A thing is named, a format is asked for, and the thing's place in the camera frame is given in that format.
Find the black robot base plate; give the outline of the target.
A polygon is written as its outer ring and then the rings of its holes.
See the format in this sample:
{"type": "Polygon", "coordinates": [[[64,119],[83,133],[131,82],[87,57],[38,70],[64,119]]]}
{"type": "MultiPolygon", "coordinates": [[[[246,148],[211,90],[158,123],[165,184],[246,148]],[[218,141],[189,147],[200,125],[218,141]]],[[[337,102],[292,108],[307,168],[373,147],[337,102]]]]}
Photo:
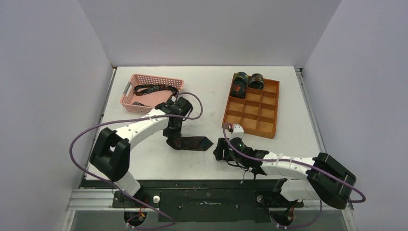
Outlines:
{"type": "Polygon", "coordinates": [[[159,222],[269,222],[304,203],[280,195],[283,180],[141,180],[137,198],[167,214],[159,222]]]}

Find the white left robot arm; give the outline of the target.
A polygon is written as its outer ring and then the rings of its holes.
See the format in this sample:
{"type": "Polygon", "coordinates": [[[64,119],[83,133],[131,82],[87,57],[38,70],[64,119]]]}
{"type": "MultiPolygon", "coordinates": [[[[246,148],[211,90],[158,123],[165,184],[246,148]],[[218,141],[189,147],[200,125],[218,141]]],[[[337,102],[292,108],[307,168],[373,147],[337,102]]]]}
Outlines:
{"type": "Polygon", "coordinates": [[[126,203],[131,207],[140,206],[144,195],[140,183],[129,171],[131,150],[158,131],[163,131],[168,140],[178,141],[183,119],[191,110],[192,104],[179,97],[176,101],[157,105],[139,122],[115,130],[102,129],[91,152],[90,163],[126,192],[126,203]]]}

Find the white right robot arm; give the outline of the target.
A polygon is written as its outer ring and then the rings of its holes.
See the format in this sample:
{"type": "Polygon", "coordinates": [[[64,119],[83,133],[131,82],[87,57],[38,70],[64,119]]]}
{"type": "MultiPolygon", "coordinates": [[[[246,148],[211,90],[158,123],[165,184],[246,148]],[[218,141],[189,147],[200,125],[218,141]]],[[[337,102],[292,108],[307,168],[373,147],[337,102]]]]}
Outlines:
{"type": "Polygon", "coordinates": [[[355,175],[327,153],[315,157],[290,157],[246,146],[242,139],[218,140],[213,152],[217,161],[235,161],[254,175],[281,176],[272,193],[273,203],[285,206],[296,200],[321,200],[345,209],[355,175]]]}

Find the brown floral tie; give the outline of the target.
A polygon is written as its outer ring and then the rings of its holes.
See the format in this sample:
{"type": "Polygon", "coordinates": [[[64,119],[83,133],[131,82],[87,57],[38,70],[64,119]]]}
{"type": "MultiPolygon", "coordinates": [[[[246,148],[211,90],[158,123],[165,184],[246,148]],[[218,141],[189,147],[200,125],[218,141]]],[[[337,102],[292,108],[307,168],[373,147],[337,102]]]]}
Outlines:
{"type": "Polygon", "coordinates": [[[166,143],[175,150],[207,151],[214,143],[205,136],[168,138],[166,143]]]}

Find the wooden compartment tray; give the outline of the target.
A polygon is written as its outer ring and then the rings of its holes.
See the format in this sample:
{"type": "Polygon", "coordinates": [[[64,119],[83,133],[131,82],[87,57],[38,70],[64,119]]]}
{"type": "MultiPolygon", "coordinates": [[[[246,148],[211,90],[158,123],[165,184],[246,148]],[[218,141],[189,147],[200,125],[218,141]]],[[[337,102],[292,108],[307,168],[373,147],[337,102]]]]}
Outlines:
{"type": "Polygon", "coordinates": [[[240,99],[230,96],[230,86],[221,126],[239,124],[246,134],[273,139],[277,130],[279,90],[279,81],[264,79],[262,90],[247,86],[245,98],[240,99]]]}

